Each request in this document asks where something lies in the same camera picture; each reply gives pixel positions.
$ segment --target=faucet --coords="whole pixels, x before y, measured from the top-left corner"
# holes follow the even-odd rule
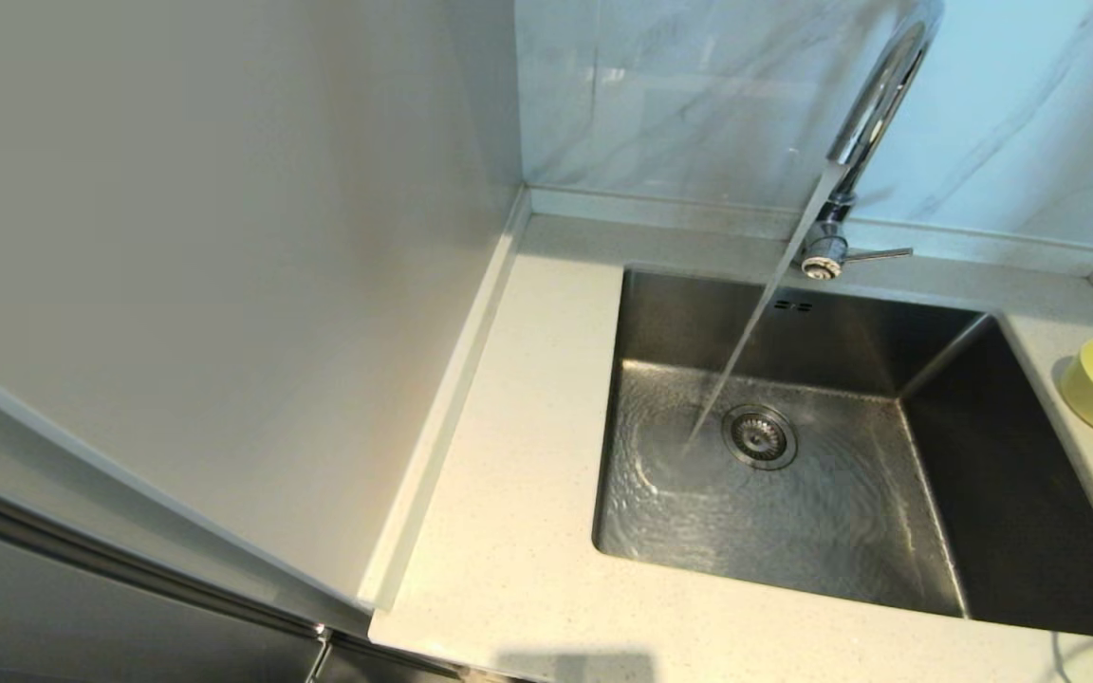
[[[816,221],[803,236],[803,246],[797,256],[803,275],[832,280],[842,275],[842,267],[846,263],[914,255],[914,249],[908,248],[851,255],[842,221],[854,208],[855,185],[914,83],[941,17],[942,0],[918,0],[888,40],[871,76],[863,83],[850,113],[846,114],[827,155],[830,162],[845,165],[846,173],[830,191]]]

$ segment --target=water stream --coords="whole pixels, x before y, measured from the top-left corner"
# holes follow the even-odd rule
[[[682,447],[682,454],[685,454],[690,444],[694,441],[694,437],[698,435],[702,425],[707,422],[710,408],[716,404],[720,392],[724,392],[724,385],[728,384],[728,376],[731,375],[732,368],[737,367],[737,362],[741,358],[741,353],[744,351],[745,344],[750,341],[750,337],[753,335],[753,329],[759,325],[763,311],[766,310],[766,306],[771,303],[773,294],[778,290],[781,276],[786,275],[787,269],[790,268],[790,261],[795,259],[795,251],[798,251],[799,246],[803,243],[803,235],[808,233],[808,226],[812,225],[812,222],[816,220],[816,214],[821,212],[821,207],[824,207],[824,200],[830,197],[830,191],[833,191],[845,173],[846,166],[844,164],[828,162],[825,165],[824,173],[821,173],[821,180],[816,181],[816,189],[812,191],[811,198],[808,199],[808,205],[803,207],[803,212],[799,216],[799,224],[795,226],[795,233],[790,236],[790,242],[787,242],[787,247],[784,250],[784,255],[781,255],[781,259],[778,261],[777,267],[775,267],[771,280],[766,281],[765,288],[762,291],[762,298],[759,298],[759,305],[753,307],[753,315],[750,316],[750,322],[744,323],[744,332],[741,333],[740,341],[733,348],[732,355],[728,358],[728,364],[725,364],[724,372],[720,373],[715,388],[712,388],[707,401],[703,402],[698,420],[694,423],[694,427],[691,428],[690,436],[686,437],[685,446]]]

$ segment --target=sink basin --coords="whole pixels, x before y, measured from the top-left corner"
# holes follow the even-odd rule
[[[1093,635],[1093,510],[992,317],[626,271],[596,547]]]

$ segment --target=countertop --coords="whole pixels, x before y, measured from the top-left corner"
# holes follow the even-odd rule
[[[776,242],[536,215],[378,644],[561,682],[1072,680],[1093,636],[788,591],[593,547],[625,264],[762,282]],[[812,286],[801,276],[786,284]],[[1093,502],[1093,428],[1054,366],[1093,338],[1083,278],[920,258],[823,291],[995,313]]]

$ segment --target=drain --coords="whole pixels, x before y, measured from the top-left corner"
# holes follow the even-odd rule
[[[724,415],[724,441],[738,461],[781,470],[795,459],[795,432],[771,407],[734,407]]]

